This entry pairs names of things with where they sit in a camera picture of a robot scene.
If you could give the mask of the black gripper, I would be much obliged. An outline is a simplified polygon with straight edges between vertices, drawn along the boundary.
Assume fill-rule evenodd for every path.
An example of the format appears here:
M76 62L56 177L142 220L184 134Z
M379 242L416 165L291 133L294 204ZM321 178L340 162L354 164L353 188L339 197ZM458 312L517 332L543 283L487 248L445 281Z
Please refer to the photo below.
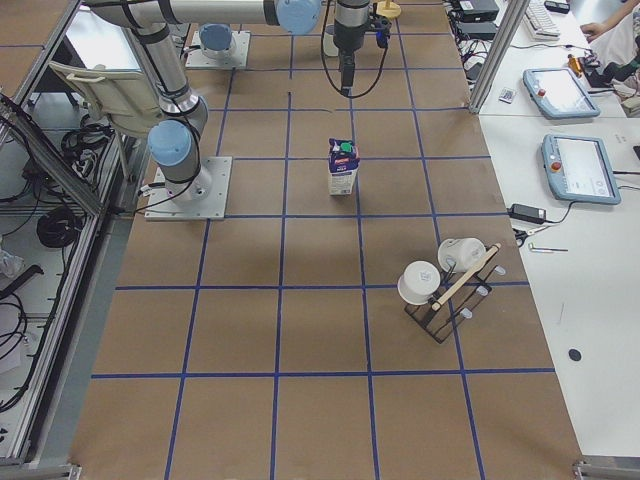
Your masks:
M339 50L340 94L350 96L354 83L354 54L369 27L367 0L338 0L334 16L334 44Z

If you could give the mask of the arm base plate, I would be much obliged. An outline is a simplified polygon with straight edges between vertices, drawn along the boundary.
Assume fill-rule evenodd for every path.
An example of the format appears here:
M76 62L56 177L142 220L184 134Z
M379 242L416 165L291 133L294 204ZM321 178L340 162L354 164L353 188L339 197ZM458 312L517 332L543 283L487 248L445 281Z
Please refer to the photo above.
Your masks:
M157 167L154 181L164 186L151 190L152 206L143 211L144 217L149 221L223 220L232 161L229 156L205 157L193 182L183 185L166 182Z
M201 41L199 31L193 35L186 50L185 66L197 70L244 70L248 63L251 33L231 31L231 40L226 49L209 48Z

